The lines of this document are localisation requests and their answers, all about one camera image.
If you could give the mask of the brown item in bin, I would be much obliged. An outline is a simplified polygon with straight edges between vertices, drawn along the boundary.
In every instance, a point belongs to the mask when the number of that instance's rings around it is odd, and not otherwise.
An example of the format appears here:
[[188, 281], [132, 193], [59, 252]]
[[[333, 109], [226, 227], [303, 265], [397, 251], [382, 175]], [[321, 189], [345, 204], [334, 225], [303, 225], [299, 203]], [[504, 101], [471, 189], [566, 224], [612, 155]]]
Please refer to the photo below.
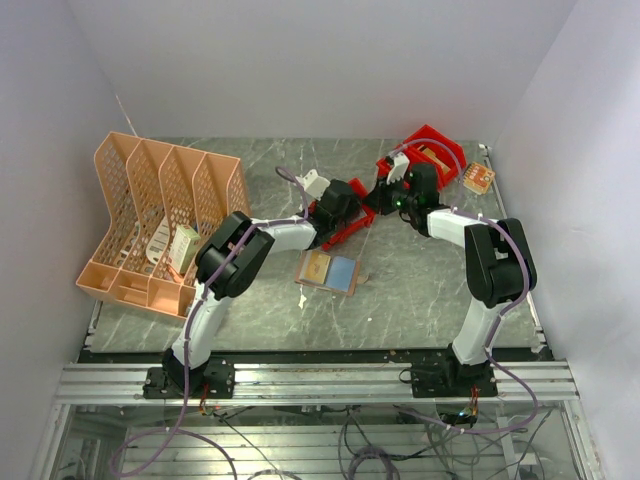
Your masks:
[[431, 150], [430, 148], [428, 148], [427, 146], [422, 146], [421, 147], [421, 152], [429, 159], [431, 160], [435, 165], [438, 165], [440, 170], [446, 174], [450, 171], [450, 167], [445, 164], [439, 157], [438, 155]]

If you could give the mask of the green white carton box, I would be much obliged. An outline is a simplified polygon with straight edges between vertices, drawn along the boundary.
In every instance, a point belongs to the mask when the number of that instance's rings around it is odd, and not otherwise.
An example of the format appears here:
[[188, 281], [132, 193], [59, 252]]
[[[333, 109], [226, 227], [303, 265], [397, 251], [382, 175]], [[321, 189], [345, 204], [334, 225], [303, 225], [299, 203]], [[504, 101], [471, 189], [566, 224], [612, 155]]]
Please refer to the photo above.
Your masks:
[[169, 266], [178, 274], [187, 272], [198, 250], [201, 237], [189, 225], [178, 225], [168, 254]]

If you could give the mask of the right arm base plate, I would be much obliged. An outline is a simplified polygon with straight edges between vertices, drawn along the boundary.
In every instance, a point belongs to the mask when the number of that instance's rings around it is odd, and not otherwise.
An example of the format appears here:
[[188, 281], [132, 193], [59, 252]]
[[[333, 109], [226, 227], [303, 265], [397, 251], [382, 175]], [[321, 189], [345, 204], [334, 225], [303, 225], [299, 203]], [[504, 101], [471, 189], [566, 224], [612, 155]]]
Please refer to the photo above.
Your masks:
[[497, 386], [488, 362], [458, 366], [447, 362], [412, 364], [400, 371], [399, 380], [409, 385], [414, 398], [496, 397]]

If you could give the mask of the peach file organizer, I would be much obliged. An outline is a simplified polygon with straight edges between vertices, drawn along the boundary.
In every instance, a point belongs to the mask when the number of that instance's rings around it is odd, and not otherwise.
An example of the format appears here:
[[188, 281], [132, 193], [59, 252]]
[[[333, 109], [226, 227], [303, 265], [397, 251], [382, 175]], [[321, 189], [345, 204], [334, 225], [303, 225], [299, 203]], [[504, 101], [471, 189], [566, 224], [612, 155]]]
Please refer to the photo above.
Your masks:
[[[94, 163], [110, 225], [76, 284], [92, 297], [185, 319], [195, 297], [196, 267], [183, 275], [167, 258], [178, 225], [207, 239], [230, 213], [250, 211], [237, 157], [111, 132]], [[170, 229], [156, 265], [145, 249], [160, 221]]]

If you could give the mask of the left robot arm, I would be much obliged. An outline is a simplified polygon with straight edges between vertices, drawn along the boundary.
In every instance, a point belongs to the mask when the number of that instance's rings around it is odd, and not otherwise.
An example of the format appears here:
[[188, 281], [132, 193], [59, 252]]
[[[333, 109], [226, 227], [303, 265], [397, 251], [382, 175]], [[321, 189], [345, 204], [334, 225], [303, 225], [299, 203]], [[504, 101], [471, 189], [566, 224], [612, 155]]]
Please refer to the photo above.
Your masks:
[[312, 206], [288, 218], [255, 220], [236, 211], [196, 254], [196, 293], [187, 321], [162, 359], [168, 384], [182, 397], [203, 387], [212, 342], [233, 299], [255, 280], [271, 254], [326, 244], [359, 216], [361, 183], [332, 180]]

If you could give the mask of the red bin pair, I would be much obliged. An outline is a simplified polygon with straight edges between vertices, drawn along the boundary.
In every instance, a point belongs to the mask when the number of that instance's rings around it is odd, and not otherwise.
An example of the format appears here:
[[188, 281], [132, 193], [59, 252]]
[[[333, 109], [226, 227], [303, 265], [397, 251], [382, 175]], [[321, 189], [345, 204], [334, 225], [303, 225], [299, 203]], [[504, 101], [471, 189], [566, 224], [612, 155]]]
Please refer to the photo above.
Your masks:
[[[408, 175], [411, 172], [412, 168], [415, 165], [418, 164], [429, 164], [432, 165], [434, 167], [435, 170], [435, 176], [436, 176], [436, 187], [438, 191], [441, 191], [443, 188], [443, 183], [441, 180], [441, 174], [443, 173], [438, 165], [435, 165], [431, 160], [429, 160], [422, 152], [420, 149], [416, 149], [413, 147], [409, 147], [407, 150], [404, 150], [403, 153], [409, 158], [410, 160], [410, 165], [406, 171], [406, 174], [404, 176], [405, 181], [408, 180]], [[382, 159], [380, 159], [376, 165], [378, 167], [378, 173], [377, 176], [378, 177], [383, 177], [386, 178], [387, 174], [391, 168], [390, 162], [387, 160], [387, 157], [384, 157]]]
[[421, 150], [422, 146], [427, 146], [450, 167], [448, 173], [441, 174], [443, 188], [450, 185], [454, 180], [457, 180], [467, 167], [463, 148], [427, 124], [404, 139], [402, 145], [404, 146], [404, 150], [407, 150], [409, 147]]

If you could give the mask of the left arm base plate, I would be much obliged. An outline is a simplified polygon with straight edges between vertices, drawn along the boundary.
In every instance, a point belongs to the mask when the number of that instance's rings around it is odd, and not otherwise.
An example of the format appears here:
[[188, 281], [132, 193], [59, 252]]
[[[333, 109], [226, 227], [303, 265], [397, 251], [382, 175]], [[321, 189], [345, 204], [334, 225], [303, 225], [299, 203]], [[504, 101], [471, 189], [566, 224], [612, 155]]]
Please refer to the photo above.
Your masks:
[[[195, 374], [189, 374], [189, 397], [231, 399], [235, 388], [235, 368], [224, 359], [214, 358]], [[162, 367], [147, 371], [142, 396], [147, 400], [182, 399], [184, 397], [183, 372], [173, 379]]]

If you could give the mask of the white ruler card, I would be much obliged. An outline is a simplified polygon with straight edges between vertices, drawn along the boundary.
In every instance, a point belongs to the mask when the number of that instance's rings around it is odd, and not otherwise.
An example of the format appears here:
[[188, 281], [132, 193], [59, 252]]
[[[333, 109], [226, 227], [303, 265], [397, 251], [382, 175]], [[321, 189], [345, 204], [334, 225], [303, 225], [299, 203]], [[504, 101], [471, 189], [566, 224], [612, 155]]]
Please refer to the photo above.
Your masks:
[[148, 241], [145, 249], [146, 258], [150, 264], [156, 265], [158, 263], [164, 250], [167, 247], [169, 237], [170, 229], [168, 220], [166, 217], [164, 217], [152, 234], [151, 239]]

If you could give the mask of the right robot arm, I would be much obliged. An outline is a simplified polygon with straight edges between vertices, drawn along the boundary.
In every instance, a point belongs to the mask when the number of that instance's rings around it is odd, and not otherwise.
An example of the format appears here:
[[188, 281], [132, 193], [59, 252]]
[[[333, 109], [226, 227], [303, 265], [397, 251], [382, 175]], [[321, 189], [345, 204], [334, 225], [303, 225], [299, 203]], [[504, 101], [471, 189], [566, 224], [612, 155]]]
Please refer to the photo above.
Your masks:
[[492, 220], [440, 202], [438, 173], [429, 163], [396, 157], [378, 162], [376, 184], [364, 203], [380, 215], [398, 213], [420, 235], [464, 250], [471, 302], [443, 357], [410, 368], [415, 396], [462, 396], [487, 388], [489, 357], [506, 314], [536, 285], [537, 274], [519, 220]]

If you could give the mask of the aluminium rail frame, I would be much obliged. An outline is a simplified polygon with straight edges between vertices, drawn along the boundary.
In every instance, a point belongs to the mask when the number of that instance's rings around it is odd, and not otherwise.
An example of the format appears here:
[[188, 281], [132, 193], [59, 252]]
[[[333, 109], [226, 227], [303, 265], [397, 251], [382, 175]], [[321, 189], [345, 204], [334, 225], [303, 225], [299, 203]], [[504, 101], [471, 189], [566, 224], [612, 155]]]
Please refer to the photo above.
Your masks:
[[[204, 397], [210, 405], [321, 405], [321, 404], [417, 404], [464, 403], [468, 392], [441, 394], [430, 387], [420, 398], [407, 383], [406, 364], [239, 364], [231, 396], [216, 389], [189, 400], [196, 406]], [[507, 362], [506, 369], [519, 377], [497, 371], [492, 385], [496, 395], [483, 394], [486, 402], [541, 402], [577, 400], [578, 388], [568, 364], [556, 362]], [[149, 364], [71, 364], [64, 368], [54, 401], [67, 405], [149, 406], [178, 405], [180, 396], [147, 399], [143, 396]]]

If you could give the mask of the red bin with cards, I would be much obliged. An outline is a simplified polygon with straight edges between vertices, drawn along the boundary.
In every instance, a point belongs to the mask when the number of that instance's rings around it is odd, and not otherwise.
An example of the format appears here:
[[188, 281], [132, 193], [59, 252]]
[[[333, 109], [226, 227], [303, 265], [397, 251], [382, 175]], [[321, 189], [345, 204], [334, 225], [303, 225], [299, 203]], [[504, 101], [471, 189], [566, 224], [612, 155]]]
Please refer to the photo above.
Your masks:
[[363, 204], [363, 200], [367, 196], [368, 192], [361, 181], [357, 178], [353, 178], [348, 182], [337, 179], [331, 180], [330, 186], [327, 188], [324, 194], [325, 193], [333, 195], [355, 193], [361, 199], [361, 210], [359, 211], [359, 214], [353, 220], [351, 220], [345, 228], [332, 235], [330, 238], [320, 238], [318, 236], [317, 202], [319, 200], [314, 200], [311, 203], [308, 220], [316, 230], [316, 236], [311, 244], [311, 247], [322, 248], [324, 251], [327, 251], [334, 245], [343, 243], [351, 235], [358, 232], [359, 230], [363, 228], [369, 228], [372, 225], [376, 214], [369, 207]]

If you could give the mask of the orange spiral notepad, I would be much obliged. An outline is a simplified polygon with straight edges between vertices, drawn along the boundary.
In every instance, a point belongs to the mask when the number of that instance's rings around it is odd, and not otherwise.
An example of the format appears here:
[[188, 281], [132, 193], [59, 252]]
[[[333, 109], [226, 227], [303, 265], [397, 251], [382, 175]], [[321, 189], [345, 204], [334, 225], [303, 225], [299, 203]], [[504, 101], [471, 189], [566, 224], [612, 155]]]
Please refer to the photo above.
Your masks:
[[491, 168], [479, 162], [473, 162], [464, 172], [462, 185], [477, 195], [484, 195], [491, 188], [495, 176], [496, 173]]

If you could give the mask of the red bin rear pair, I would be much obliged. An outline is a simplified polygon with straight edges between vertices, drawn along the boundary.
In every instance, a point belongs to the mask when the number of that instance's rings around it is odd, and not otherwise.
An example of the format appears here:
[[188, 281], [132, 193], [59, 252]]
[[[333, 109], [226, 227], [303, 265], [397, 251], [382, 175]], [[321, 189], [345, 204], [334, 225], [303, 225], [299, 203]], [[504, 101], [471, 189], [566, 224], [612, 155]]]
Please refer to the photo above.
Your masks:
[[407, 150], [409, 147], [421, 150], [422, 146], [427, 146], [450, 167], [448, 173], [441, 174], [443, 188], [450, 185], [454, 180], [457, 180], [467, 167], [463, 148], [427, 124], [404, 139], [402, 145], [404, 146], [404, 150]]

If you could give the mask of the brown leather card holder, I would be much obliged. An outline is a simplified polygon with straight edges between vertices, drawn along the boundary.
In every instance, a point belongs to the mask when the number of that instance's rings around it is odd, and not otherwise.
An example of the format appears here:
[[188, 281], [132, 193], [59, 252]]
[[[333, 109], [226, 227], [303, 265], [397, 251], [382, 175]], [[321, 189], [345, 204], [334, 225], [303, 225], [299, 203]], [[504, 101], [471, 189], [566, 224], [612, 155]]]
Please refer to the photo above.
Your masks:
[[356, 287], [364, 285], [369, 275], [361, 270], [361, 262], [322, 250], [308, 250], [301, 255], [294, 281], [303, 286], [353, 296]]

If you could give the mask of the red bin front pair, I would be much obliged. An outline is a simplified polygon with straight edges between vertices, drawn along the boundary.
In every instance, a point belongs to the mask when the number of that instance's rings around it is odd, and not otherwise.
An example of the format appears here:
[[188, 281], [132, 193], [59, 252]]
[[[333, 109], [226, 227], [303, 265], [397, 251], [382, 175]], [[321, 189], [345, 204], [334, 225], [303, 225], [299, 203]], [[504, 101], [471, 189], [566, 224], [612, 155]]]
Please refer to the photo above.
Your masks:
[[[409, 158], [410, 160], [410, 165], [406, 171], [406, 174], [404, 176], [405, 181], [408, 180], [408, 175], [411, 172], [412, 168], [415, 165], [418, 164], [429, 164], [432, 165], [434, 167], [435, 170], [435, 176], [436, 176], [436, 187], [438, 191], [441, 191], [443, 188], [443, 183], [441, 180], [441, 174], [443, 173], [438, 165], [435, 165], [431, 160], [429, 160], [422, 152], [420, 149], [416, 149], [413, 147], [409, 147], [407, 150], [404, 150], [403, 153]], [[380, 159], [376, 165], [378, 167], [378, 173], [377, 176], [378, 177], [383, 177], [386, 178], [387, 174], [391, 168], [390, 162], [387, 160], [387, 157], [384, 157], [382, 159]]]

